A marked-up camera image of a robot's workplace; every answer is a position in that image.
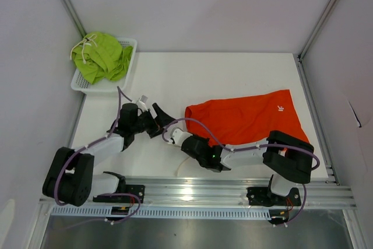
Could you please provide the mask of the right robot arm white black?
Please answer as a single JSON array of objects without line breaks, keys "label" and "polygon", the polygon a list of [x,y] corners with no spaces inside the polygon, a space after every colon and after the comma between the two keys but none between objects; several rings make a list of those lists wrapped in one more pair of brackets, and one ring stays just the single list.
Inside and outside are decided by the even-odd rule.
[{"label": "right robot arm white black", "polygon": [[270,131],[260,141],[241,145],[209,145],[209,139],[176,129],[174,144],[205,169],[220,173],[237,167],[262,164],[273,172],[267,200],[280,204],[295,184],[311,181],[314,147],[281,131]]}]

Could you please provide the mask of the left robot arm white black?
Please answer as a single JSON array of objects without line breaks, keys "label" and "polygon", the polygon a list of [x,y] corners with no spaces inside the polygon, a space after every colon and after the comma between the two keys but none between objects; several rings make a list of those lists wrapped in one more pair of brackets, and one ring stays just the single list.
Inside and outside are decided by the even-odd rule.
[{"label": "left robot arm white black", "polygon": [[59,148],[42,187],[42,194],[55,199],[58,205],[83,205],[91,192],[94,166],[118,155],[135,140],[135,135],[146,132],[150,138],[160,135],[166,125],[175,120],[157,103],[141,109],[136,103],[119,107],[116,119],[101,138],[79,148]]}]

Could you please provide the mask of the lime green shorts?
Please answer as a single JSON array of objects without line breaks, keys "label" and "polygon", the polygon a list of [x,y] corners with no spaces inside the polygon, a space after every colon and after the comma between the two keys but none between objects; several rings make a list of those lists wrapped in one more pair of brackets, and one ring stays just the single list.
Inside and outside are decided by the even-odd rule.
[{"label": "lime green shorts", "polygon": [[94,31],[78,42],[70,51],[83,78],[91,85],[103,79],[116,82],[128,73],[134,47],[122,46],[112,35]]}]

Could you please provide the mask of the orange shorts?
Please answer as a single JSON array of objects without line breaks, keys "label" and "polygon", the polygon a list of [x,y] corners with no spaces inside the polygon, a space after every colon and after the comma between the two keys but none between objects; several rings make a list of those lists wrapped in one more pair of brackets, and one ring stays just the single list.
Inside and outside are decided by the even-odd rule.
[{"label": "orange shorts", "polygon": [[209,100],[186,107],[188,132],[209,138],[209,145],[241,145],[267,138],[270,131],[282,131],[304,142],[288,89],[258,96]]}]

